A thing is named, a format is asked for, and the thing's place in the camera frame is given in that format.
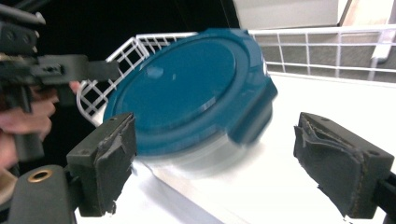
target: wire basket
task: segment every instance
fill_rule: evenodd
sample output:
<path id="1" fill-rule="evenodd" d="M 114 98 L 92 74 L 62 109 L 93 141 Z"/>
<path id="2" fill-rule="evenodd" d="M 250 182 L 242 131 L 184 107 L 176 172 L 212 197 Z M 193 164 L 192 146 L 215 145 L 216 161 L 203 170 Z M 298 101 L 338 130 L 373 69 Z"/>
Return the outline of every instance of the wire basket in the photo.
<path id="1" fill-rule="evenodd" d="M 396 83 L 396 25 L 249 30 L 262 48 L 272 76 L 327 77 Z M 95 126 L 102 123 L 109 94 L 151 54 L 196 33 L 137 35 L 106 60 L 117 61 L 120 77 L 87 80 L 78 91 L 78 109 Z"/>

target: white table surface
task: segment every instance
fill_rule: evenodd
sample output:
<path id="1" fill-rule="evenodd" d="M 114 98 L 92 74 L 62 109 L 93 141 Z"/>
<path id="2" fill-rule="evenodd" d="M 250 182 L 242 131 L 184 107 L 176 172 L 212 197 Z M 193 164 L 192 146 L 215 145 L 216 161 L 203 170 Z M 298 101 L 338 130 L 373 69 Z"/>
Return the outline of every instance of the white table surface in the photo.
<path id="1" fill-rule="evenodd" d="M 293 157 L 300 112 L 332 119 L 396 155 L 396 85 L 272 76 L 278 89 L 274 115 L 254 147 L 221 171 L 185 175 L 177 166 L 134 162 L 115 215 L 78 223 L 382 223 L 343 218 Z"/>

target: finger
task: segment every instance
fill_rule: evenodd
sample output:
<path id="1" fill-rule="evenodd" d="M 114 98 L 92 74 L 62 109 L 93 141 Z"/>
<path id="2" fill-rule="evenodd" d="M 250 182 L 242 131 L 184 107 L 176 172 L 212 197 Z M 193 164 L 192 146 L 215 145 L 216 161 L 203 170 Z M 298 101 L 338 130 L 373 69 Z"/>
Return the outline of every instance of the finger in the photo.
<path id="1" fill-rule="evenodd" d="M 45 101 L 49 100 L 53 103 L 58 102 L 58 96 L 55 89 L 46 89 L 46 90 L 35 90 L 32 88 L 33 99 L 35 101 Z"/>
<path id="2" fill-rule="evenodd" d="M 9 168 L 18 161 L 14 138 L 0 132 L 0 168 Z"/>
<path id="3" fill-rule="evenodd" d="M 2 125 L 5 133 L 40 133 L 40 136 L 45 136 L 50 131 L 51 121 L 48 117 L 41 116 L 32 119 L 31 116 L 24 116 L 21 119 L 14 119 L 12 125 L 8 123 Z"/>
<path id="4" fill-rule="evenodd" d="M 34 114 L 23 113 L 21 109 L 8 110 L 0 113 L 0 128 L 6 133 L 46 133 L 51 127 L 52 113 L 43 108 Z"/>
<path id="5" fill-rule="evenodd" d="M 77 82 L 77 81 L 71 81 L 71 82 L 69 82 L 69 87 L 70 87 L 70 89 L 72 89 L 72 92 L 73 92 L 74 94 L 77 93 L 77 91 L 78 91 L 78 89 L 79 89 L 79 86 L 80 86 L 80 84 L 79 84 L 79 82 Z"/>
<path id="6" fill-rule="evenodd" d="M 55 105 L 48 99 L 47 101 L 37 101 L 32 103 L 32 112 L 35 116 L 50 117 L 55 113 Z"/>

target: hand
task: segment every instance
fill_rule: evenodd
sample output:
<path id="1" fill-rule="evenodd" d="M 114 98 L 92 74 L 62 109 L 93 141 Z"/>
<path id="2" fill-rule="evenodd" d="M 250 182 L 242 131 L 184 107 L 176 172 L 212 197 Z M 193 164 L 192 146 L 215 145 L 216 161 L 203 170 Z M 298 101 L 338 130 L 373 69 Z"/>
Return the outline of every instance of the hand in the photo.
<path id="1" fill-rule="evenodd" d="M 50 116 L 58 101 L 56 91 L 33 91 L 33 96 L 36 101 L 32 102 L 32 114 L 20 108 L 0 111 L 0 169 L 9 168 L 18 161 L 13 134 L 38 133 L 43 140 L 50 132 Z M 4 109 L 4 104 L 4 99 L 0 99 L 0 109 Z"/>

